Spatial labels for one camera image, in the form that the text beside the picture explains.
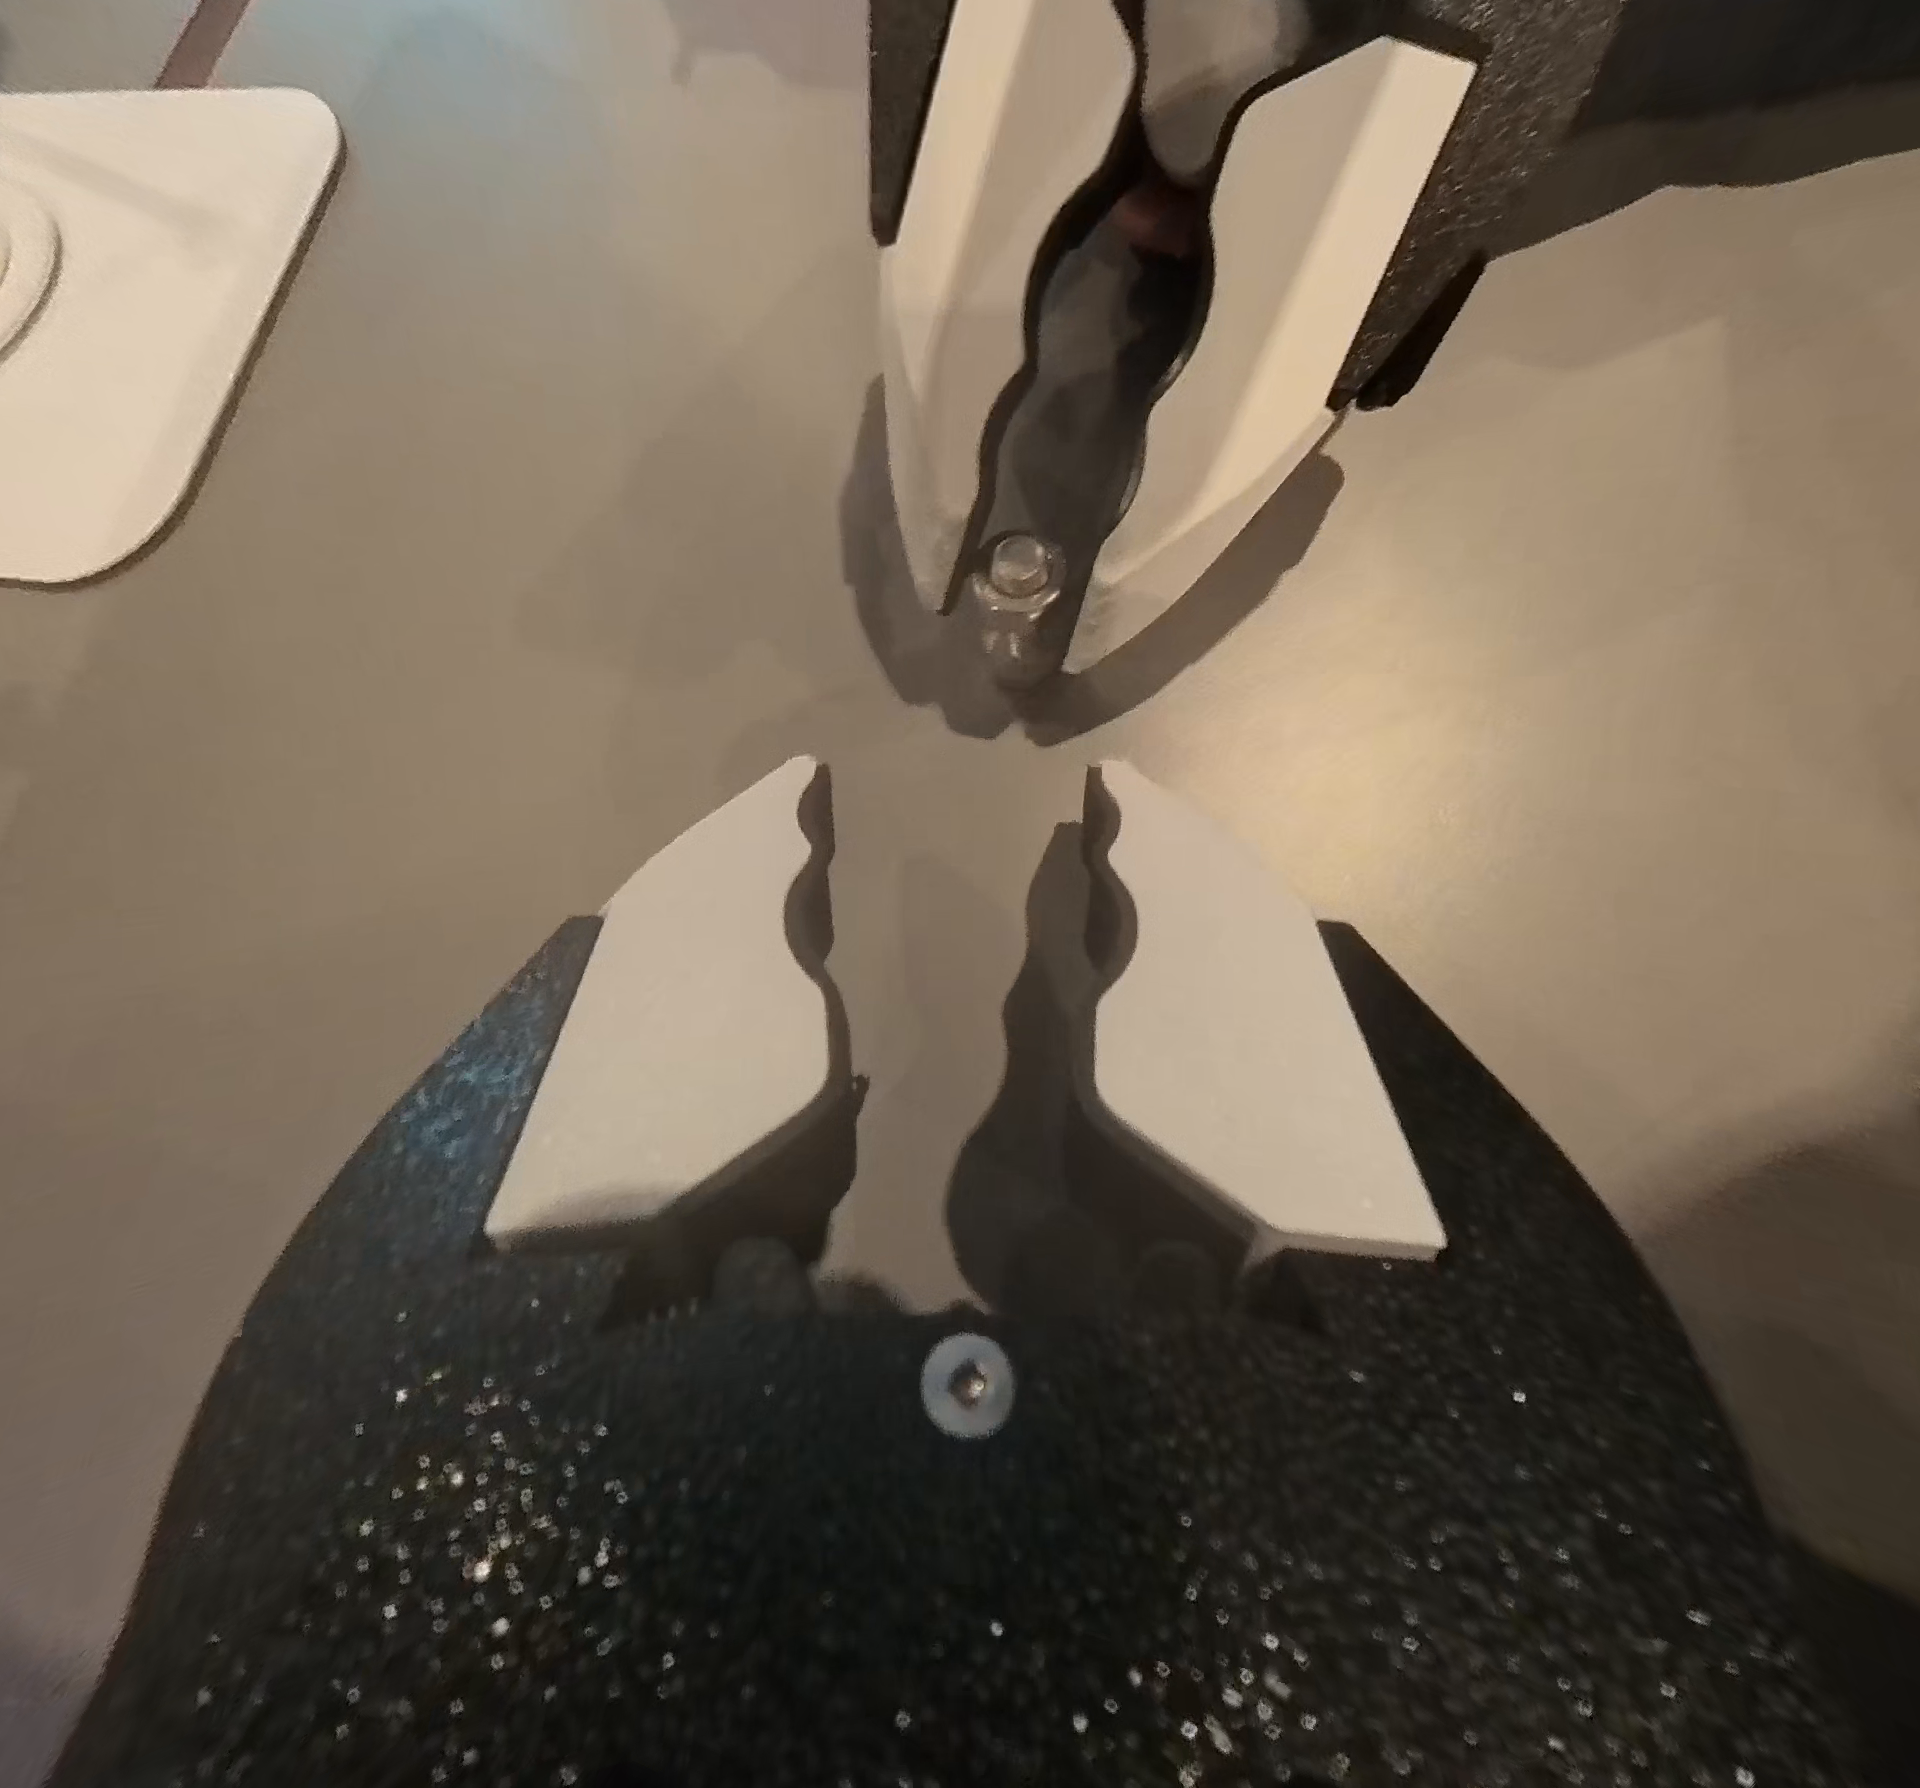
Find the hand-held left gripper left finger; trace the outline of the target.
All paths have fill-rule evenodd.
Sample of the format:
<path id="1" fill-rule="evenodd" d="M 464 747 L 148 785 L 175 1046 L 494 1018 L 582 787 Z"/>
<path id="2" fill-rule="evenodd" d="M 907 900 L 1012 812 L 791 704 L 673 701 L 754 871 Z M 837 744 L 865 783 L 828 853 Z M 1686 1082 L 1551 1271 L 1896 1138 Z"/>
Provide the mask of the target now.
<path id="1" fill-rule="evenodd" d="M 828 976 L 830 858 L 828 765 L 791 757 L 618 886 L 493 1194 L 493 1249 L 822 1252 L 864 1101 Z"/>

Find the steel bolt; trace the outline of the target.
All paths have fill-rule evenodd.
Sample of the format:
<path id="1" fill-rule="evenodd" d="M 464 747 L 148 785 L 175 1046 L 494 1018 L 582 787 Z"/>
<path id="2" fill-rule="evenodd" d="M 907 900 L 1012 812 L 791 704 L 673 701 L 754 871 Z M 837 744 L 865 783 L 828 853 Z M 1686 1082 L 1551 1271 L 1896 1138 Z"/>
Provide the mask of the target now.
<path id="1" fill-rule="evenodd" d="M 998 535 L 968 578 L 973 616 L 987 652 L 1017 659 L 1043 649 L 1064 583 L 1066 558 L 1056 542 L 1024 530 Z"/>

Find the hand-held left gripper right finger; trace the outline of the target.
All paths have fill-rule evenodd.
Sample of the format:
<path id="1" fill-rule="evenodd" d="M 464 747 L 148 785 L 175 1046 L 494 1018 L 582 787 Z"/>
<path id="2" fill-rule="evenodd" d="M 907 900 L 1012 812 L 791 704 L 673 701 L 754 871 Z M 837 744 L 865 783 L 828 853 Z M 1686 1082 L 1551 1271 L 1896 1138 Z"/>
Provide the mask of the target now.
<path id="1" fill-rule="evenodd" d="M 1197 805 L 1089 769 L 1097 1138 L 1241 1257 L 1434 1263 L 1448 1234 L 1308 902 Z"/>

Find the white desk stand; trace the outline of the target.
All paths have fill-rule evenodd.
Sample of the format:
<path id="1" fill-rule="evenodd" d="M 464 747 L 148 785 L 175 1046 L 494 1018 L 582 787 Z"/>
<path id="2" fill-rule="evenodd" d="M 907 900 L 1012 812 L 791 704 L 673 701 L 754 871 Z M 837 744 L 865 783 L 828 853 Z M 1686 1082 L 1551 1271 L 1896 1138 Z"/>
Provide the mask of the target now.
<path id="1" fill-rule="evenodd" d="M 96 581 L 179 515 L 342 156 L 299 89 L 4 93 L 4 586 Z"/>

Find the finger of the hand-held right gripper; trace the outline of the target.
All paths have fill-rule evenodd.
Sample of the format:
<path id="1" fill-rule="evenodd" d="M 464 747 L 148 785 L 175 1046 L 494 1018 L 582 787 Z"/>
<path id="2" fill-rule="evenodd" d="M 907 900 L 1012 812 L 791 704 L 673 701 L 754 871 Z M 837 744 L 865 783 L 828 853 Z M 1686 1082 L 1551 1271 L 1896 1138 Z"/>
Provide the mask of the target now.
<path id="1" fill-rule="evenodd" d="M 878 285 L 893 499 L 930 613 L 964 573 L 1045 243 L 1114 155 L 1136 81 L 1117 0 L 949 5 Z"/>
<path id="2" fill-rule="evenodd" d="M 1066 671 L 1160 622 L 1331 433 L 1337 377 L 1475 71 L 1383 36 L 1236 102 L 1208 202 L 1203 314 L 1148 409 Z"/>

